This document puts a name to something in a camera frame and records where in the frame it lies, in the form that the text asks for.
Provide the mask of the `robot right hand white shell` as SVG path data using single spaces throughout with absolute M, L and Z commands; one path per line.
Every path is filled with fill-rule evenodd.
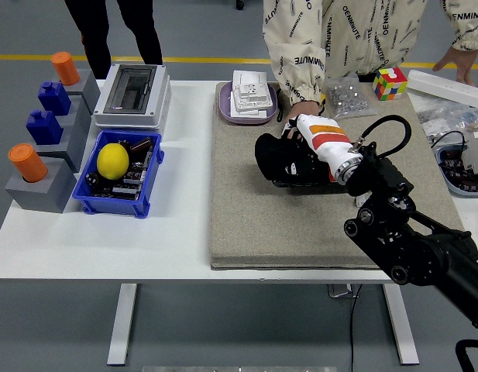
M 302 138 L 321 162 L 328 164 L 331 179 L 345 185 L 362 161 L 349 137 L 333 119 L 300 114 L 284 126 L 288 139 Z

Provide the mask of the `person's right hand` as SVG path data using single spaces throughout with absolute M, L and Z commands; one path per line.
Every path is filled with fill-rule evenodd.
M 292 105 L 291 110 L 284 116 L 283 124 L 286 125 L 290 119 L 295 119 L 300 114 L 319 115 L 324 106 L 314 101 L 302 101 Z

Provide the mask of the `person's left hand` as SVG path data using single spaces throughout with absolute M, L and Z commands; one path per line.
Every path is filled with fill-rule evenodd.
M 433 66 L 434 72 L 440 71 L 446 64 L 455 64 L 456 81 L 469 86 L 474 86 L 471 70 L 478 56 L 478 50 L 457 50 L 452 46 L 445 55 Z

